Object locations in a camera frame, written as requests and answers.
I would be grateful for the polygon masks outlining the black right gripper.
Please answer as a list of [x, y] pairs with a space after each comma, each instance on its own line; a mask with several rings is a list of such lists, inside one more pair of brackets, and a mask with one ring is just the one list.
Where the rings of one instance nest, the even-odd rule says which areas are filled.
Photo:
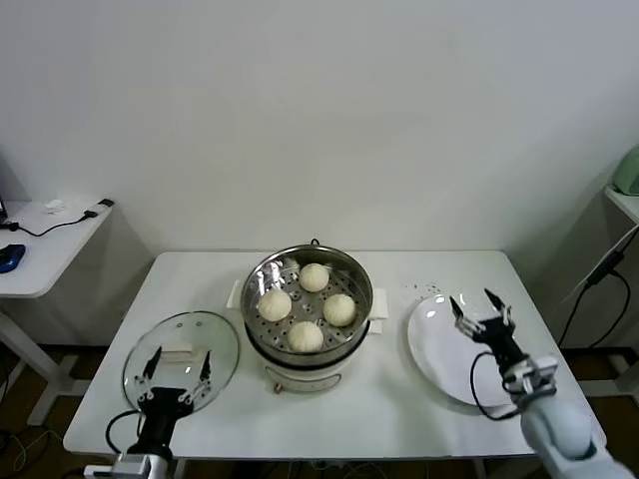
[[498, 317], [485, 319], [479, 323], [468, 318], [457, 301], [451, 296], [449, 303], [454, 316], [455, 327], [474, 342], [486, 344], [495, 357], [499, 370], [508, 370], [529, 358], [514, 339], [514, 321], [511, 306], [507, 305], [496, 293], [488, 288], [484, 290]]

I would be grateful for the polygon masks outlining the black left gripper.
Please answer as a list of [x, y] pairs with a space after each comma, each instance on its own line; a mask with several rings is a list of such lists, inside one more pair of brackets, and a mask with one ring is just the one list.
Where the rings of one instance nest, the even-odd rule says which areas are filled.
[[131, 454], [172, 455], [170, 449], [176, 423], [194, 412], [211, 391], [211, 352], [208, 350], [198, 376], [190, 389], [151, 386], [163, 352], [158, 346], [147, 360], [143, 371], [135, 377], [138, 387], [136, 403], [144, 416], [144, 424], [137, 442], [130, 447]]

